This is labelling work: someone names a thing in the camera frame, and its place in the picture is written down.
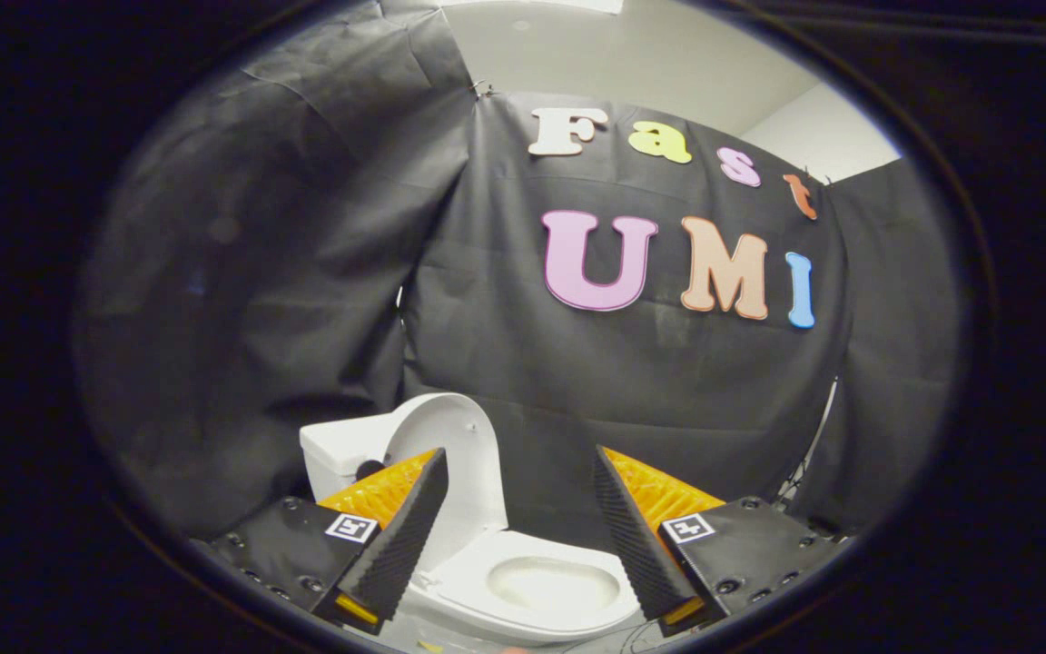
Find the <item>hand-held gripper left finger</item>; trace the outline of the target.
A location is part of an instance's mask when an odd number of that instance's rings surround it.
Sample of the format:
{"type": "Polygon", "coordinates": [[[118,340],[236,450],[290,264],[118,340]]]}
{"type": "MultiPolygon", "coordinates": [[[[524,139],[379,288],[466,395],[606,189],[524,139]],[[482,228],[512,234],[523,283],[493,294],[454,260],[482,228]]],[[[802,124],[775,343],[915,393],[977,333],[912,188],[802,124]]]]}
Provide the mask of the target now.
{"type": "Polygon", "coordinates": [[[447,452],[435,448],[320,502],[286,496],[206,545],[296,609],[377,636],[410,586],[448,488],[447,452]]]}

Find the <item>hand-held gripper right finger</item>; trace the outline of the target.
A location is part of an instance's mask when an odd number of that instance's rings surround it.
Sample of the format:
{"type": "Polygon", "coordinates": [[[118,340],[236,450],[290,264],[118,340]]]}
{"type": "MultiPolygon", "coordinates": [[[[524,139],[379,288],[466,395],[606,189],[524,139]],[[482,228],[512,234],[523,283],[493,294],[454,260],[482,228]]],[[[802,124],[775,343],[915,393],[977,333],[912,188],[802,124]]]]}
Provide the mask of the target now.
{"type": "Polygon", "coordinates": [[[666,637],[795,587],[845,542],[759,497],[719,500],[602,446],[593,487],[639,608],[666,637]]]}

